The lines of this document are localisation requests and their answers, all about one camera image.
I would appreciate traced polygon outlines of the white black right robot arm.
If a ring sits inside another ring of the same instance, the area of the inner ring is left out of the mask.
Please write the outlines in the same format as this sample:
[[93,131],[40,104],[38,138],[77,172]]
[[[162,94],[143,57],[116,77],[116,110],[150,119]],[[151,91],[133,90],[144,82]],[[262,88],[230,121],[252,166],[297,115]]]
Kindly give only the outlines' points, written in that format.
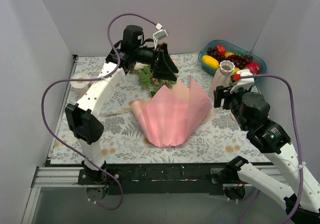
[[276,201],[295,224],[320,222],[320,184],[310,171],[299,164],[291,138],[268,115],[270,105],[256,92],[218,86],[214,107],[230,110],[246,138],[281,173],[286,184],[263,173],[247,159],[236,156],[218,175],[232,183],[242,181]]

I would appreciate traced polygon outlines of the pink wrapping paper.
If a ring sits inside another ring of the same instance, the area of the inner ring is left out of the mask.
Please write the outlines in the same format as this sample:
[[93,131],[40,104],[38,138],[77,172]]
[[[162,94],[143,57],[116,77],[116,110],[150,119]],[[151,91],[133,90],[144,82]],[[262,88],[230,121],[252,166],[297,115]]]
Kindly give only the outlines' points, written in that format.
[[158,148],[182,145],[211,112],[212,101],[193,79],[162,86],[152,98],[131,105],[146,139]]

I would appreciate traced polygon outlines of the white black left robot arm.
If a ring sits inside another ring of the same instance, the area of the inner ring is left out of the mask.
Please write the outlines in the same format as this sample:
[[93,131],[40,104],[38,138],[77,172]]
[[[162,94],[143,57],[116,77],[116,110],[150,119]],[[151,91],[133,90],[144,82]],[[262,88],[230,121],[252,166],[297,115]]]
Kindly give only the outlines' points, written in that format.
[[179,71],[170,57],[168,45],[160,43],[160,40],[168,36],[168,32],[160,24],[155,28],[152,38],[145,39],[142,27],[128,25],[123,31],[122,39],[113,45],[106,57],[98,80],[93,82],[75,104],[69,103],[65,108],[68,127],[79,140],[85,156],[81,163],[84,177],[95,184],[107,180],[106,162],[99,143],[104,126],[98,116],[116,85],[136,63],[144,65],[139,75],[144,87],[148,86],[148,80],[170,85],[177,80]]

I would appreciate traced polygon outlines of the artificial flower bouquet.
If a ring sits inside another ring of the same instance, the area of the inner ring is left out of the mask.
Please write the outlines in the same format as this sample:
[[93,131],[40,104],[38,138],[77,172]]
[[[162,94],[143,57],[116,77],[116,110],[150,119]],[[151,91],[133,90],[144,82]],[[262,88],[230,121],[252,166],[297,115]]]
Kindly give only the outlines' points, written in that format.
[[148,90],[151,97],[153,97],[161,87],[166,86],[171,89],[177,83],[176,81],[154,78],[151,67],[140,62],[136,62],[130,69],[130,72],[138,76],[141,89]]

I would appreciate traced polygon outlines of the cream ribbon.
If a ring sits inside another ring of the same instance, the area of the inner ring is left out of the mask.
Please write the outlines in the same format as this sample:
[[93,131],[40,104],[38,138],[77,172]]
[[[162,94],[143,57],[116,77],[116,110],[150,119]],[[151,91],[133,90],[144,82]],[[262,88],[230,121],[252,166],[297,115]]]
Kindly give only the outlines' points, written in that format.
[[[99,114],[100,117],[107,117],[107,116],[115,116],[115,115],[122,115],[126,113],[132,113],[131,108],[124,108],[122,110],[116,111],[116,112],[101,112]],[[206,115],[206,117],[202,120],[200,125],[204,125],[207,122],[209,122],[215,115],[217,114],[217,110],[215,108],[212,108],[209,114]]]

